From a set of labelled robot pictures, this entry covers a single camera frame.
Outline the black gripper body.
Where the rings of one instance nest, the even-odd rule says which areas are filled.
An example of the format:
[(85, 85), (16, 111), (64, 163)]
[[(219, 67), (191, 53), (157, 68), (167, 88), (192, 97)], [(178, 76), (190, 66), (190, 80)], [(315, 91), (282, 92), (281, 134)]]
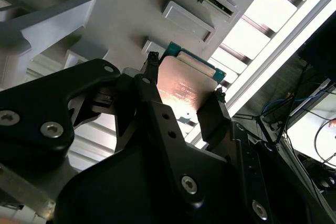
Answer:
[(249, 223), (232, 166), (191, 146), (182, 163), (187, 170), (178, 178), (193, 178), (195, 194), (170, 185), (153, 149), (137, 144), (118, 152), (64, 187), (54, 223)]

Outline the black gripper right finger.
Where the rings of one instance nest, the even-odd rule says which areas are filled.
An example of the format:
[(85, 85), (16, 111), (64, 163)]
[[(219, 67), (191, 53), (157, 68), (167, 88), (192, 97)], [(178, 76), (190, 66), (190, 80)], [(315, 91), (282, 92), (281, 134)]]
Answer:
[(224, 180), (229, 213), (240, 223), (268, 223), (268, 195), (257, 152), (245, 128), (231, 119), (225, 93), (218, 88), (197, 111), (206, 150), (224, 158), (230, 170)]

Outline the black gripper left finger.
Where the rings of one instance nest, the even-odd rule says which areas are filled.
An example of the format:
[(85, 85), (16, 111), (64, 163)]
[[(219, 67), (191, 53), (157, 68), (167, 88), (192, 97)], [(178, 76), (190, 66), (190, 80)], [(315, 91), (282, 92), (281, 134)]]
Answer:
[(170, 185), (197, 191), (182, 163), (187, 144), (156, 84), (158, 54), (134, 77), (95, 59), (1, 92), (1, 191), (22, 204), (56, 204), (79, 173), (67, 154), (75, 128), (99, 115), (116, 118), (118, 152), (137, 144), (158, 153)]

